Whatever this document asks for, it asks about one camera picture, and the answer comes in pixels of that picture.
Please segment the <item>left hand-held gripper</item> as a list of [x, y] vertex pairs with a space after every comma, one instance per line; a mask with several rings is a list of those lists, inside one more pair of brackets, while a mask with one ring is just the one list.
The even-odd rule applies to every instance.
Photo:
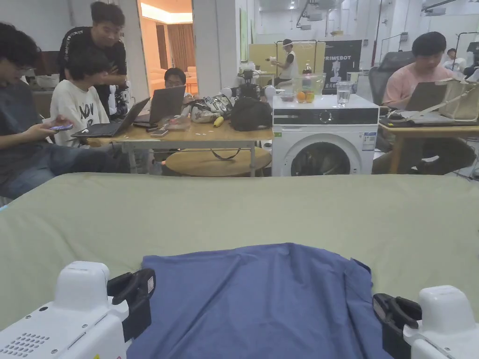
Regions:
[[75, 261], [60, 272], [54, 300], [5, 328], [3, 359], [124, 359], [151, 325], [155, 271], [115, 278], [103, 263]]

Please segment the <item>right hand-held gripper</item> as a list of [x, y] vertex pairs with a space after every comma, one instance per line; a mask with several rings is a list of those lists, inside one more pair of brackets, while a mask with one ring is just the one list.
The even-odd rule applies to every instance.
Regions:
[[423, 288], [419, 301], [372, 297], [384, 351], [393, 359], [477, 359], [479, 324], [465, 293], [454, 286]]

